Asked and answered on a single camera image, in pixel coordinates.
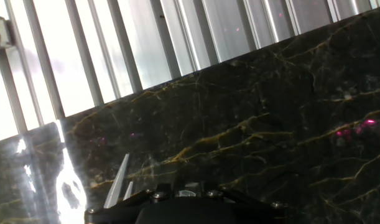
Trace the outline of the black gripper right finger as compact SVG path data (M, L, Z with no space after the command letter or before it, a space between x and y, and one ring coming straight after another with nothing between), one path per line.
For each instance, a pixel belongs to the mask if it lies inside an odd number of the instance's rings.
M266 203L247 194L216 183L191 182L187 184L187 196L214 200L224 205L235 217L237 223L286 223L288 204Z

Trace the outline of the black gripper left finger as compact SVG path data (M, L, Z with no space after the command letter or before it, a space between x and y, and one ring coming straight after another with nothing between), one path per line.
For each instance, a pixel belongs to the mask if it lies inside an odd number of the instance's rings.
M84 214L85 223L180 223L177 207L172 200L186 195L183 183L157 184L134 195L132 184L127 188L124 200L101 208L89 208Z

